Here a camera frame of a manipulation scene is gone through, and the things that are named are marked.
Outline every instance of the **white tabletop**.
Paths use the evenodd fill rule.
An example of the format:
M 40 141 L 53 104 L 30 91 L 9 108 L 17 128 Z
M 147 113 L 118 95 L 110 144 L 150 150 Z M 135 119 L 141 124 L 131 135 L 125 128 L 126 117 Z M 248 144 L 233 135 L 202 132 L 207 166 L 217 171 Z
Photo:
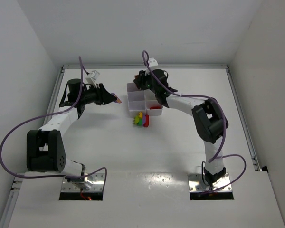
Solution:
M 247 161 L 233 184 L 234 200 L 190 201 L 187 173 L 200 172 L 203 141 L 192 117 L 165 108 L 148 128 L 133 126 L 127 112 L 126 84 L 139 69 L 97 69 L 98 83 L 121 104 L 87 105 L 64 135 L 69 159 L 93 171 L 108 168 L 103 201 L 59 201 L 61 178 L 24 180 L 10 228 L 26 227 L 284 227 L 266 172 L 255 171 L 224 69 L 167 69 L 169 84 L 183 94 L 215 97 L 229 121 L 224 154 Z M 56 102 L 79 69 L 65 70 Z M 224 160 L 231 179 L 242 171 L 238 158 Z

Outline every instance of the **metal mounting plate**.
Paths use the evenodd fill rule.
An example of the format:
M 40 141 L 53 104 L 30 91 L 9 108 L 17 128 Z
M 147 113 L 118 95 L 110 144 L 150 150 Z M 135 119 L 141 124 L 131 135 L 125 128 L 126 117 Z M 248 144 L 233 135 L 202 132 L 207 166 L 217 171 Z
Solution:
M 85 193 L 102 193 L 105 181 L 105 173 L 96 173 L 92 175 L 93 187 L 90 191 L 84 191 Z M 67 179 L 62 180 L 61 192 L 63 193 L 80 193 L 80 189 L 74 186 L 72 183 L 67 182 Z
M 203 191 L 208 191 L 209 186 L 206 186 L 201 177 L 201 173 L 189 173 L 188 174 L 188 181 L 189 181 L 189 192 L 190 193 L 201 193 Z M 223 187 L 227 184 L 230 184 L 229 174 L 226 173 L 224 177 L 220 178 L 217 182 L 213 184 L 213 189 Z M 225 188 L 218 190 L 217 193 L 232 193 L 232 186 L 228 185 Z

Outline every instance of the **white wall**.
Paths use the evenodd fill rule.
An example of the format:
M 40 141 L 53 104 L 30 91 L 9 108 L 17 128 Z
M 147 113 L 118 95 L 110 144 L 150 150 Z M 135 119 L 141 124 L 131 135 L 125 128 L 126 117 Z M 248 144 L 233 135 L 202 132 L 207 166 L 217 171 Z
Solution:
M 0 143 L 15 125 L 45 114 L 57 76 L 16 0 L 0 0 Z M 4 146 L 4 161 L 13 171 L 25 171 L 26 133 L 42 120 L 17 130 Z M 13 177 L 0 166 L 0 218 Z
M 285 220 L 285 0 L 263 1 L 231 73 Z
M 232 60 L 261 0 L 18 0 L 58 66 Z

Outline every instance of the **divided container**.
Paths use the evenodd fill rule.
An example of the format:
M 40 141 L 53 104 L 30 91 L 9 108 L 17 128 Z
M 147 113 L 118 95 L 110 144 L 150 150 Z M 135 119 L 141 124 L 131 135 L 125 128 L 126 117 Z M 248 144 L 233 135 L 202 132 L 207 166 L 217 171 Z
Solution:
M 131 117 L 135 117 L 139 112 L 149 116 L 162 114 L 163 106 L 158 103 L 155 94 L 151 90 L 139 90 L 135 83 L 127 84 L 128 107 Z M 160 109 L 151 109 L 152 107 L 160 107 Z

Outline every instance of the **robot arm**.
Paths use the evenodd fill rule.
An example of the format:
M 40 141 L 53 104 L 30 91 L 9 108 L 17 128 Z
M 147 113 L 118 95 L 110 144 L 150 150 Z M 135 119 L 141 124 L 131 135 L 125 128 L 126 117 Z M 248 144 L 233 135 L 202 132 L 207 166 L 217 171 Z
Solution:
M 179 97 L 170 95 L 166 99 L 169 108 L 180 110 L 184 113 L 191 115 L 194 118 L 195 126 L 199 136 L 204 140 L 205 145 L 205 180 L 209 185 L 216 182 L 219 178 L 226 174 L 226 168 L 223 163 L 223 152 L 221 151 L 217 158 L 209 163 L 222 142 L 220 134 L 222 132 L 222 126 L 219 124 L 220 119 L 215 119 L 213 113 L 209 119 L 207 115 L 207 107 L 210 109 L 214 103 L 211 101 L 205 101 L 192 97 Z
M 62 137 L 68 128 L 79 119 L 85 110 L 85 105 L 95 103 L 105 105 L 115 102 L 117 98 L 107 92 L 103 84 L 89 84 L 83 86 L 77 105 L 71 107 L 76 99 L 80 89 L 80 79 L 71 79 L 67 82 L 62 100 L 59 104 L 61 114 L 55 115 L 47 124 L 38 130 L 31 130 L 27 134 L 27 168 L 30 171 L 55 172 L 66 176 L 82 176 L 85 172 L 85 166 L 78 162 L 69 160 L 66 156 Z M 88 187 L 88 178 L 77 179 L 70 178 L 70 181 L 78 187 L 85 189 Z
M 157 69 L 157 61 L 153 58 L 149 59 L 149 67 L 154 75 L 172 92 L 177 92 L 176 89 L 169 87 L 166 72 Z M 211 99 L 201 100 L 192 97 L 183 97 L 170 95 L 150 74 L 150 72 L 141 70 L 135 76 L 134 83 L 138 89 L 150 89 L 155 93 L 157 101 L 167 107 L 178 109 L 191 115 L 194 119 L 195 126 L 199 136 L 205 144 L 206 165 L 205 165 L 205 180 L 212 186 L 219 178 L 225 175 L 226 168 L 222 160 L 222 151 L 217 158 L 211 163 L 208 162 L 220 146 L 223 136 L 223 119 L 222 114 L 215 102 Z

